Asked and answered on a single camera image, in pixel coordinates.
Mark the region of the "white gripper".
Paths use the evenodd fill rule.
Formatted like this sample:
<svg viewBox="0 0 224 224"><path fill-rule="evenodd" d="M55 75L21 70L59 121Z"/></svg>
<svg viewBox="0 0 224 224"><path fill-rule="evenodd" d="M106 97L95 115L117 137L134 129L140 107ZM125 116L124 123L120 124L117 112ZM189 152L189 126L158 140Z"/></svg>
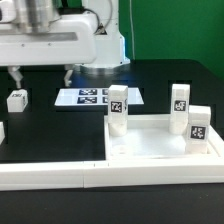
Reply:
<svg viewBox="0 0 224 224"><path fill-rule="evenodd" d="M69 87L74 64L96 59L96 28L92 13L63 15L42 34L24 34L13 23L0 23L0 66L9 66L8 73L21 89L19 66L65 65L64 84Z"/></svg>

